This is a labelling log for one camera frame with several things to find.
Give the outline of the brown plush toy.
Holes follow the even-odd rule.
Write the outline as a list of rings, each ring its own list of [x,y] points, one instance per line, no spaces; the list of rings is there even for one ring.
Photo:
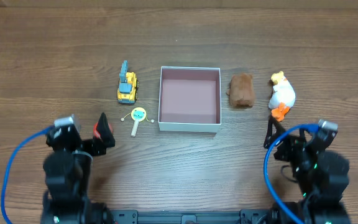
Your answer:
[[[253,75],[242,73],[233,75],[226,91],[229,104],[235,108],[251,108],[255,103]]]

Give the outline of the white plush duck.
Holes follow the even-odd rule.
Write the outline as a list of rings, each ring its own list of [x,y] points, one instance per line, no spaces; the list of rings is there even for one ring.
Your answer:
[[[283,71],[272,74],[270,80],[273,83],[273,91],[268,108],[272,117],[281,122],[295,104],[296,93]]]

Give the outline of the yellow and blue toy truck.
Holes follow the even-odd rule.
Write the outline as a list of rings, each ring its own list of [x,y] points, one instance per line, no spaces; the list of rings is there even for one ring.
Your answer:
[[[139,80],[134,72],[128,71],[127,60],[123,61],[119,73],[117,100],[122,104],[135,104],[138,98]]]

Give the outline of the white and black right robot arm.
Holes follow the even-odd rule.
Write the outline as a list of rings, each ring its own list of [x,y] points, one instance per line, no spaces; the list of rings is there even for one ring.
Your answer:
[[[286,130],[273,116],[268,119],[263,163],[264,181],[274,199],[262,223],[350,223],[341,203],[349,185],[349,161],[328,150],[338,133],[338,125],[326,120],[300,124]],[[269,158],[283,161],[292,172],[303,198],[284,202],[269,179]]]

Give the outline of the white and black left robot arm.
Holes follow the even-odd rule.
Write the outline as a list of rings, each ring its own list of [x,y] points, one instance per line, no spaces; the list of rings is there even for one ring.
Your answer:
[[[92,202],[88,189],[93,158],[115,146],[112,126],[101,113],[93,137],[83,140],[76,117],[60,118],[46,132],[53,149],[43,163],[47,191],[43,197],[41,223],[114,223],[105,203]]]

